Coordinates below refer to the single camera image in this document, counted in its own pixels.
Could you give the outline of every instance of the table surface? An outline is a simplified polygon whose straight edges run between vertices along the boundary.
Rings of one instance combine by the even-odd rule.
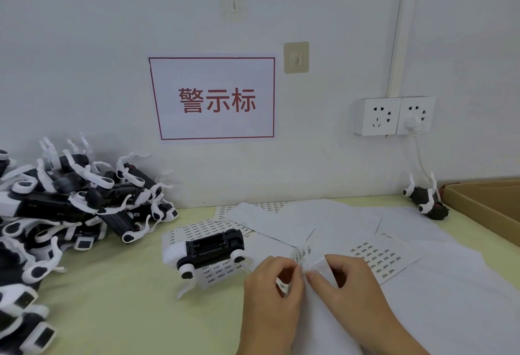
[[[410,206],[402,196],[337,199],[352,206]],[[161,234],[211,218],[215,207],[180,209],[134,244],[111,233],[88,252],[65,252],[65,274],[51,273],[40,289],[58,336],[45,352],[80,354],[234,354],[239,341],[245,273],[180,301],[184,286],[161,260]],[[480,251],[489,267],[520,289],[520,248],[451,209],[435,222],[461,245]]]

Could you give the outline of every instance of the chinese character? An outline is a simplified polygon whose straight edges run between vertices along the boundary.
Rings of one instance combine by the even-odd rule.
[[[242,90],[242,92],[244,92],[244,93],[246,93],[246,92],[249,93],[249,92],[254,92],[254,91],[255,91],[254,89],[243,89]],[[251,99],[256,98],[255,95],[242,95],[241,93],[238,92],[238,88],[235,88],[235,93],[233,93],[232,95],[235,98],[233,99],[233,103],[231,103],[231,105],[236,107],[237,113],[238,113],[239,109],[244,110],[244,107],[246,107],[246,109],[244,110],[245,112],[248,112],[251,109],[251,106],[253,107],[253,110],[256,109],[255,102],[251,100]]]
[[[204,98],[200,96],[202,90],[181,88],[179,89],[180,102],[184,104],[185,113],[202,113],[202,101]]]
[[[208,93],[226,93],[226,89],[208,89]],[[217,101],[217,107],[213,110],[214,113],[220,112],[220,100],[221,99],[229,99],[229,96],[206,96],[206,99],[215,99]],[[226,101],[222,102],[226,109],[229,110],[229,106]],[[211,109],[213,107],[213,101],[210,102],[210,105],[207,107],[207,109]]]

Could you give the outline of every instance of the person's right hand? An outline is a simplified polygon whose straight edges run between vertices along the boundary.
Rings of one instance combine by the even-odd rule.
[[[395,317],[363,259],[325,257],[340,288],[317,272],[307,273],[307,280],[355,341],[378,354],[428,354]]]

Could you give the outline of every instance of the wall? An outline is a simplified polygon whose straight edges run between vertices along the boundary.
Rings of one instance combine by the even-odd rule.
[[[20,161],[78,131],[103,160],[149,152],[179,206],[396,193],[410,140],[353,134],[352,103],[384,96],[399,0],[0,0],[0,145]],[[519,4],[417,0],[403,95],[434,95],[421,148],[439,179],[518,173]],[[161,144],[148,56],[278,52],[310,42],[310,72],[278,76],[275,141]]]

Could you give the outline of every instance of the sign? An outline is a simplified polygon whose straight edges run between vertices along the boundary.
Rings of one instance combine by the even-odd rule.
[[[148,61],[161,140],[275,137],[274,56]]]

